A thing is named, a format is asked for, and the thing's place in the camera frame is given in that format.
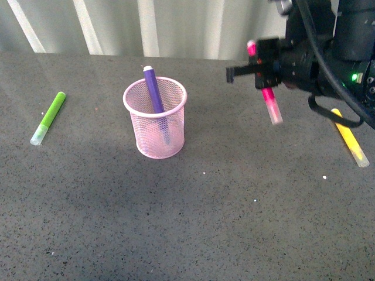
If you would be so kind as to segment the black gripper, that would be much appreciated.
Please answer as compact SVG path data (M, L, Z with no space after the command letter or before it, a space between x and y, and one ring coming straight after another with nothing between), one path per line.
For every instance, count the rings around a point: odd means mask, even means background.
M255 75L257 88L276 87L283 83L288 88L302 91L318 89L319 64L308 39L295 44L277 37L256 42L256 61L265 69ZM256 66L226 67L226 82L253 74Z

